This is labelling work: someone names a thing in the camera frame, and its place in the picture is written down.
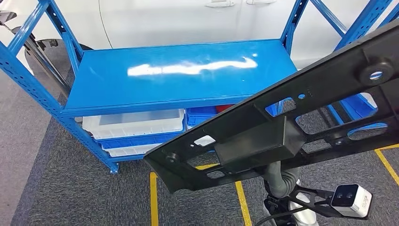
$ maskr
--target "black cable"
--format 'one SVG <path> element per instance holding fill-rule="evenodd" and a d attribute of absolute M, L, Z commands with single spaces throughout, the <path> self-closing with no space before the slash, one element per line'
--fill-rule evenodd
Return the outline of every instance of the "black cable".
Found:
<path fill-rule="evenodd" d="M 285 212 L 285 213 L 278 213 L 278 214 L 270 215 L 270 216 L 265 217 L 265 218 L 261 219 L 260 221 L 258 221 L 258 223 L 255 226 L 260 226 L 261 224 L 263 224 L 264 222 L 266 222 L 268 220 L 271 220 L 271 219 L 274 219 L 274 218 L 280 218 L 280 217 L 283 217 L 285 215 L 294 214 L 296 212 L 300 212 L 300 211 L 306 210 L 306 209 L 308 209 L 308 208 L 307 207 L 301 207 L 301 208 L 298 208 L 298 209 L 295 209 L 295 210 L 291 210 L 291 211 L 288 211 L 288 212 Z"/>

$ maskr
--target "yellow tape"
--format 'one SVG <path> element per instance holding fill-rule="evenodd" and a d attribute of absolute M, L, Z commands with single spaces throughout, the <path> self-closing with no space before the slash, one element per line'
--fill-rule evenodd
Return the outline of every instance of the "yellow tape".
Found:
<path fill-rule="evenodd" d="M 251 216 L 249 215 L 247 200 L 245 199 L 242 183 L 241 181 L 237 181 L 235 184 L 237 189 L 239 205 L 241 206 L 242 218 L 244 218 L 244 224 L 245 226 L 252 226 Z"/>
<path fill-rule="evenodd" d="M 392 176 L 392 178 L 395 180 L 396 184 L 399 186 L 399 177 L 396 174 L 396 172 L 393 170 L 392 166 L 389 164 L 388 160 L 386 160 L 385 156 L 381 152 L 380 149 L 375 149 L 375 153 L 377 153 L 378 157 L 380 160 L 383 162 L 385 168 L 389 172 L 389 174 Z"/>
<path fill-rule="evenodd" d="M 217 165 L 219 165 L 219 164 L 215 163 L 215 164 L 209 164 L 209 165 L 203 165 L 203 166 L 196 166 L 195 168 L 197 170 L 204 170 L 204 169 L 208 169 L 208 168 L 211 168 L 212 166 L 217 166 Z"/>
<path fill-rule="evenodd" d="M 203 166 L 196 166 L 198 170 L 205 170 L 219 164 L 209 164 Z M 235 182 L 239 204 L 241 206 L 242 217 L 244 218 L 245 226 L 252 226 L 251 217 L 249 215 L 247 200 L 245 199 L 244 189 L 241 181 Z M 150 173 L 150 199 L 151 199 L 151 226 L 158 226 L 158 198 L 157 198 L 157 175 L 154 172 Z"/>
<path fill-rule="evenodd" d="M 157 175 L 150 173 L 151 226 L 158 226 Z"/>
<path fill-rule="evenodd" d="M 385 150 L 385 149 L 391 149 L 391 148 L 397 148 L 397 147 L 399 147 L 399 144 L 382 147 L 382 148 L 379 148 L 378 150 L 382 151 L 382 150 Z"/>

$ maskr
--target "white car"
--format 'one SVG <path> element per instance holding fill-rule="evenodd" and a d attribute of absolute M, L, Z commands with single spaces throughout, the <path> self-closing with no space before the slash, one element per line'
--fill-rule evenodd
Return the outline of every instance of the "white car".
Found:
<path fill-rule="evenodd" d="M 398 3 L 394 0 L 371 28 Z M 56 0 L 78 42 L 92 49 L 126 48 L 228 40 L 277 39 L 295 0 Z M 367 0 L 323 0 L 349 28 Z M 23 24 L 37 0 L 0 1 L 0 13 L 14 12 L 6 22 Z M 36 40 L 60 40 L 46 14 L 33 30 Z M 0 41 L 13 34 L 0 26 Z M 309 1 L 295 31 L 291 58 L 298 69 L 331 53 L 340 40 Z M 28 68 L 24 48 L 17 55 Z"/>

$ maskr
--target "white plastic bin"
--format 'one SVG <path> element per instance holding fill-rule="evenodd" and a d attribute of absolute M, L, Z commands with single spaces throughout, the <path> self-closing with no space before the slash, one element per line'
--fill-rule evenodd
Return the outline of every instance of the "white plastic bin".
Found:
<path fill-rule="evenodd" d="M 119 147 L 119 148 L 111 148 L 111 149 L 104 149 L 104 150 L 109 152 L 111 157 L 120 157 L 120 156 L 127 156 L 127 155 L 145 154 L 147 151 L 155 148 L 158 145 L 160 145 L 160 144 Z"/>
<path fill-rule="evenodd" d="M 184 109 L 83 117 L 94 139 L 130 137 L 183 130 Z"/>

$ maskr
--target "shelf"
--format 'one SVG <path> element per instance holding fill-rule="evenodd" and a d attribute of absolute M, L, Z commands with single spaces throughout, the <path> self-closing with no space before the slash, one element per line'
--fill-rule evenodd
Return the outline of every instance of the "shelf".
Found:
<path fill-rule="evenodd" d="M 62 114 L 235 104 L 294 72 L 279 40 L 90 50 Z"/>

